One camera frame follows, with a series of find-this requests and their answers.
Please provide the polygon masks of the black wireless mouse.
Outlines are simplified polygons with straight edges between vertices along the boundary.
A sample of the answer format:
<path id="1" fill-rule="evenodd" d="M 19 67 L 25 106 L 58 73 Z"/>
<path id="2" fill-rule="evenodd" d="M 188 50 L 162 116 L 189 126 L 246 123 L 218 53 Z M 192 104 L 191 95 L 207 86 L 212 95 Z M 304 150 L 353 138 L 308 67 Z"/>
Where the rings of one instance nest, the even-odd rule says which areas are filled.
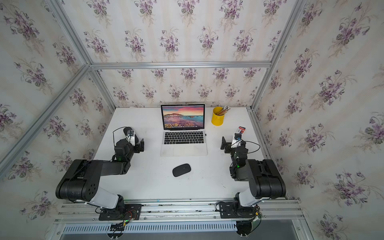
<path id="1" fill-rule="evenodd" d="M 172 171 L 172 174 L 175 178 L 180 177 L 184 174 L 187 174 L 191 171 L 191 166 L 189 164 L 182 164 L 175 167 Z"/>

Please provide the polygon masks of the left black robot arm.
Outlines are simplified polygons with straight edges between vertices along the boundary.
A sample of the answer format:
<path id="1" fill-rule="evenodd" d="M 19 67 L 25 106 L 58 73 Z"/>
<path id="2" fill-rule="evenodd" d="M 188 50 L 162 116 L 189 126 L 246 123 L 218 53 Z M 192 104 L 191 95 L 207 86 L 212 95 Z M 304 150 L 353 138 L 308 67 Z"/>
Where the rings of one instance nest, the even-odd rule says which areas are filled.
<path id="1" fill-rule="evenodd" d="M 70 202 L 84 201 L 108 210 L 120 210 L 123 197 L 100 187 L 101 177 L 125 175 L 131 167 L 135 153 L 144 151 L 145 142 L 135 137 L 133 145 L 121 139 L 115 145 L 115 155 L 110 161 L 74 160 L 56 188 L 56 197 Z"/>

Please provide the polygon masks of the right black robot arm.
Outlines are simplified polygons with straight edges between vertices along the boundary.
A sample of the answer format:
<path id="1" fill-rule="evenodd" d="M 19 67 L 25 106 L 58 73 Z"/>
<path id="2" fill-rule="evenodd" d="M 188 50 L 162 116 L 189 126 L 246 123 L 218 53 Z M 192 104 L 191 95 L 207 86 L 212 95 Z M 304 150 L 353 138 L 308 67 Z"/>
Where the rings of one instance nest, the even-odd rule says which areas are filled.
<path id="1" fill-rule="evenodd" d="M 222 138 L 221 150 L 231 156 L 229 167 L 231 178 L 238 182 L 248 182 L 249 188 L 234 197 L 234 209 L 250 208 L 268 199 L 282 198 L 287 193 L 286 184 L 273 160 L 258 161 L 249 159 L 247 141 L 239 134 L 233 142 Z"/>

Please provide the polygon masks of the silver open laptop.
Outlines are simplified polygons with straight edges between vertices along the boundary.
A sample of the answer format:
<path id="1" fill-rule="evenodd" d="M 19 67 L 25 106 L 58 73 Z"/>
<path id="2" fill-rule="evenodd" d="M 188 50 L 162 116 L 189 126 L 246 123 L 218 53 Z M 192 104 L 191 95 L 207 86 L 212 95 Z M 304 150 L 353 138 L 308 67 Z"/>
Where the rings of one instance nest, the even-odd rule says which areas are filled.
<path id="1" fill-rule="evenodd" d="M 201 157 L 208 154 L 205 104 L 161 105 L 161 157 Z"/>

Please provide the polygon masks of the red blue pen box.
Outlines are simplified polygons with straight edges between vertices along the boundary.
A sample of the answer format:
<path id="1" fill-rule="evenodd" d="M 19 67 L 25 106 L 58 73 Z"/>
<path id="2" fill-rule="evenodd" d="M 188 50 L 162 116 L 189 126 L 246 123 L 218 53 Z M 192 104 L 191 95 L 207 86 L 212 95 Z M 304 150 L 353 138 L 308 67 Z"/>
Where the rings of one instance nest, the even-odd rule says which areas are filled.
<path id="1" fill-rule="evenodd" d="M 246 128 L 240 126 L 240 127 L 237 129 L 236 133 L 242 135 L 245 131 L 246 131 Z"/>

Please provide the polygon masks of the yellow pen cup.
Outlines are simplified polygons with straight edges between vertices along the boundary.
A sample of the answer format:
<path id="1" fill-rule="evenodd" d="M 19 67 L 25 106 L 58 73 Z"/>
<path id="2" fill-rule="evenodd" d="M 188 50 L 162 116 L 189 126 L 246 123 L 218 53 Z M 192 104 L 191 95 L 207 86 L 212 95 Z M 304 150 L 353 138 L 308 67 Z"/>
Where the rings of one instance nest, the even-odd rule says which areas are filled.
<path id="1" fill-rule="evenodd" d="M 223 107 L 215 107 L 213 109 L 213 115 L 212 115 L 212 124 L 214 126 L 221 126 L 224 123 L 224 115 L 220 115 L 220 112 L 223 110 Z"/>

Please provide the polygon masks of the aluminium mounting rails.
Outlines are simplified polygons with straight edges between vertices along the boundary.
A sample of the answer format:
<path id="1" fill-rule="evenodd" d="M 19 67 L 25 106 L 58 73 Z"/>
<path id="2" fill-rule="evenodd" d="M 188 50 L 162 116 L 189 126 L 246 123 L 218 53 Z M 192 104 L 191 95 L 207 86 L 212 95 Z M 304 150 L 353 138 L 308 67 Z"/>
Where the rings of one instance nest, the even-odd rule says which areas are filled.
<path id="1" fill-rule="evenodd" d="M 229 213 L 234 208 L 233 199 L 125 200 L 125 204 L 139 222 L 223 221 L 222 216 L 237 221 L 241 216 L 239 213 Z M 297 200 L 258 200 L 256 205 L 265 220 L 305 218 Z M 101 209 L 83 202 L 64 203 L 58 207 L 54 219 L 62 223 L 98 222 L 101 212 Z"/>

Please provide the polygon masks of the white vent grille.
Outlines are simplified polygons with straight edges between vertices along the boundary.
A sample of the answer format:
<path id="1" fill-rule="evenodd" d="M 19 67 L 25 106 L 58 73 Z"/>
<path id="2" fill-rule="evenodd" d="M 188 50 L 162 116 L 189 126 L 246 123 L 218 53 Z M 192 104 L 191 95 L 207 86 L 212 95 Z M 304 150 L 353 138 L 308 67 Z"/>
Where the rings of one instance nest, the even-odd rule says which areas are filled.
<path id="1" fill-rule="evenodd" d="M 109 234 L 109 233 L 189 233 L 189 232 L 236 232 L 234 221 L 208 222 L 151 222 L 129 223 L 124 228 L 116 230 L 112 223 L 99 224 L 67 224 L 63 229 L 64 235 L 80 234 Z"/>

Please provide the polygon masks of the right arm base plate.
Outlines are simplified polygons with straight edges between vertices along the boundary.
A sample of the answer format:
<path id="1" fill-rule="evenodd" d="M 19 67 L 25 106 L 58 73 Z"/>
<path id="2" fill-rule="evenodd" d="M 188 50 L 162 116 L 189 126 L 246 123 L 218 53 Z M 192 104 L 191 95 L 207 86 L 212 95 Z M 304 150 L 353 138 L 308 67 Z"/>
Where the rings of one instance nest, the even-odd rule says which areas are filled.
<path id="1" fill-rule="evenodd" d="M 260 208 L 258 206 L 243 207 L 233 202 L 217 202 L 215 211 L 219 212 L 221 219 L 251 219 L 256 217 Z"/>

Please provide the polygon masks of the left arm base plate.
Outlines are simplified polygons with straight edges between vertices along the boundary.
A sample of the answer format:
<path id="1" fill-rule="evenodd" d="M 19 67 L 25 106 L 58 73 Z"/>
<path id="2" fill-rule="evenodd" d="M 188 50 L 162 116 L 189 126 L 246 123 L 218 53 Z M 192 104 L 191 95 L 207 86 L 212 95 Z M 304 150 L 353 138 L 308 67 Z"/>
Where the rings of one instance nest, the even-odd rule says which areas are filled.
<path id="1" fill-rule="evenodd" d="M 101 209 L 99 221 L 138 220 L 140 218 L 141 204 L 125 204 L 116 209 Z"/>

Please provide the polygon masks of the aluminium cage frame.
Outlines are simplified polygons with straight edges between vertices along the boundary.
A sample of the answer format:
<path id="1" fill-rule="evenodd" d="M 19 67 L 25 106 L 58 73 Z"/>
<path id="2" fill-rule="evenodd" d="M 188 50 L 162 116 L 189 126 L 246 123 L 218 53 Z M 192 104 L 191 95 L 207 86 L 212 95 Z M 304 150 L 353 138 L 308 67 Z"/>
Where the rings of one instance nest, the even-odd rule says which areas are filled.
<path id="1" fill-rule="evenodd" d="M 261 86 L 256 93 L 252 105 L 248 108 L 255 111 L 259 104 L 263 91 L 267 84 L 267 78 L 271 74 L 272 69 L 277 65 L 278 59 L 283 53 L 283 49 L 292 33 L 295 24 L 301 14 L 306 1 L 295 1 L 293 9 L 286 22 L 285 28 L 282 31 L 280 40 L 278 41 L 272 59 L 269 61 L 213 61 L 213 62 L 141 62 L 141 63 L 94 63 L 91 57 L 86 52 L 85 47 L 80 42 L 80 37 L 76 33 L 70 18 L 66 14 L 60 1 L 47 1 L 48 7 L 56 17 L 58 24 L 64 31 L 65 36 L 75 48 L 75 51 L 80 56 L 84 64 L 71 78 L 68 84 L 60 91 L 60 93 L 47 105 L 40 116 L 32 123 L 26 130 L 24 135 L 14 144 L 9 150 L 4 159 L 1 161 L 1 177 L 3 178 L 10 170 L 12 165 L 19 159 L 22 152 L 29 147 L 32 141 L 37 137 L 38 133 L 49 121 L 49 119 L 57 112 L 63 105 L 65 100 L 69 97 L 70 93 L 81 83 L 86 75 L 90 75 L 91 79 L 95 82 L 97 90 L 103 95 L 110 110 L 114 111 L 116 103 L 112 95 L 108 92 L 107 86 L 102 78 L 97 74 L 97 70 L 117 70 L 117 69 L 181 69 L 181 68 L 241 68 L 241 67 L 261 67 L 266 68 L 267 72 L 262 80 Z"/>

